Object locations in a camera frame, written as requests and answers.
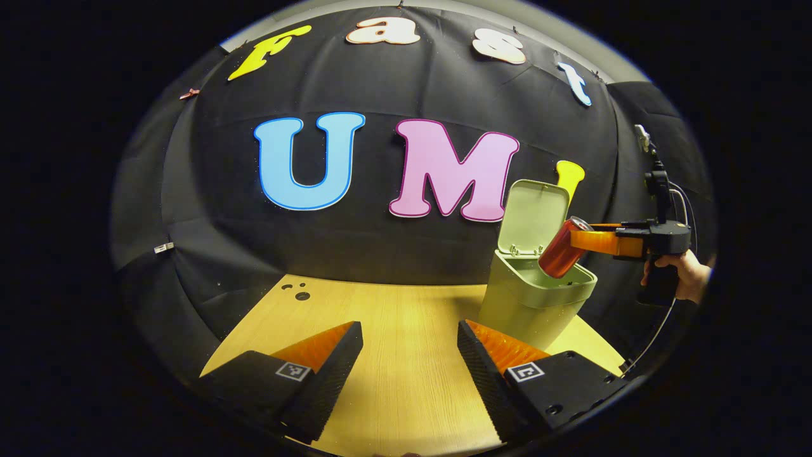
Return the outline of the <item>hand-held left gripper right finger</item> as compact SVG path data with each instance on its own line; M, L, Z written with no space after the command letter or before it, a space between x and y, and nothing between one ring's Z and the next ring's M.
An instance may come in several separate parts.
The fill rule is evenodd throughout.
M461 319L456 345L501 442L550 434L625 390L627 381L574 350L556 355Z

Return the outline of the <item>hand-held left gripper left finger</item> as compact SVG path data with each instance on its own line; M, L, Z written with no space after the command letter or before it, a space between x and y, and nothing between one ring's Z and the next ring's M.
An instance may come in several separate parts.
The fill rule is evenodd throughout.
M363 347L349 321L266 355L247 350L200 377L201 390L250 425L319 440Z

